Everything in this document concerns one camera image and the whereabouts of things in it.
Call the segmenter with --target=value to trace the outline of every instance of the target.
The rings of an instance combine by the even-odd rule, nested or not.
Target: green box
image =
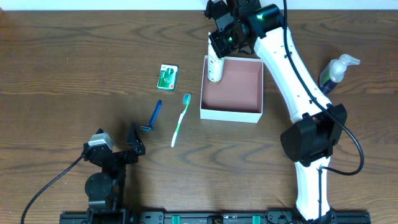
[[[159,81],[157,82],[158,90],[174,91],[177,81],[178,66],[162,65],[160,68]]]

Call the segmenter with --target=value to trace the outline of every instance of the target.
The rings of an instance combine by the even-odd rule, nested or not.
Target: white wall
[[[204,10],[207,0],[0,0],[4,10]],[[282,0],[261,0],[261,4]],[[398,9],[398,0],[288,0],[289,9]]]

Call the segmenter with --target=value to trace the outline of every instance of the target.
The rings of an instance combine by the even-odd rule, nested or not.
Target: white box
[[[262,115],[263,69],[261,59],[225,57],[219,84],[207,79],[203,64],[200,118],[257,123]]]

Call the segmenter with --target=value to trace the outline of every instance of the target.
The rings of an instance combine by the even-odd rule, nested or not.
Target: wire
[[[342,130],[344,130],[345,133],[348,134],[348,136],[353,140],[355,146],[358,148],[358,152],[359,152],[360,163],[359,163],[358,168],[355,171],[343,172],[343,171],[336,170],[336,169],[331,168],[331,167],[324,167],[324,166],[319,167],[319,169],[318,169],[318,173],[319,173],[319,222],[321,222],[321,216],[322,216],[322,181],[321,181],[322,169],[325,169],[325,170],[328,170],[328,171],[331,171],[331,172],[334,172],[334,173],[337,173],[337,174],[341,174],[341,175],[355,175],[355,174],[361,172],[361,170],[363,168],[363,165],[365,163],[364,154],[363,154],[362,147],[359,144],[358,140],[355,138],[354,134],[345,125],[343,125],[338,120],[338,118],[336,118],[336,116],[331,114],[321,104],[319,104],[317,99],[312,95],[311,91],[308,89],[308,87],[304,83],[303,79],[301,78],[301,76],[299,74],[299,71],[297,70],[296,66],[294,65],[292,56],[290,55],[289,46],[287,44],[287,3],[286,3],[286,0],[284,0],[284,45],[285,45],[286,56],[289,59],[289,62],[291,64],[292,68],[293,68],[293,71],[296,74],[296,76],[297,76],[298,80],[300,81],[301,85],[303,86],[304,90],[307,92],[307,95],[310,97],[311,101],[313,103],[315,103],[315,105],[317,107],[319,107],[338,126],[340,126],[342,128]]]
[[[32,198],[32,200],[30,200],[30,202],[26,205],[26,208],[24,210],[24,213],[22,214],[21,217],[21,224],[24,224],[25,222],[25,217],[26,217],[26,213],[28,211],[28,209],[30,208],[30,206],[33,204],[33,202],[40,196],[40,194],[43,193],[43,191],[45,191],[45,189],[47,189],[48,187],[50,187],[55,181],[57,181],[59,178],[61,178],[63,175],[65,175],[68,171],[70,171],[83,157],[80,156],[75,162],[73,162],[67,169],[65,169],[60,175],[58,175],[56,178],[54,178],[53,180],[51,180],[46,186],[44,186],[39,192],[37,192],[37,194]]]

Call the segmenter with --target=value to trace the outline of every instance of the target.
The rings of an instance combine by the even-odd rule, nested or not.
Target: wooden table
[[[345,105],[366,165],[354,177],[328,174],[328,201],[338,210],[367,209],[373,223],[398,222],[396,15],[292,11],[289,17],[315,79],[341,54],[361,59],[330,99]],[[163,106],[154,131],[140,133],[147,154],[128,168],[127,204],[168,211],[293,207],[295,168],[279,141],[291,123],[267,70],[258,124],[200,119],[206,35],[213,30],[200,11],[4,12],[0,223],[18,223],[32,196],[80,155],[98,128],[124,150],[130,123],[147,124],[157,100]],[[162,63],[180,67],[173,93],[156,89]],[[170,148],[186,92],[192,103]],[[354,170],[358,161],[342,135],[331,166]],[[85,211],[85,181],[99,171],[80,162],[36,200],[26,223],[58,223],[63,211]]]

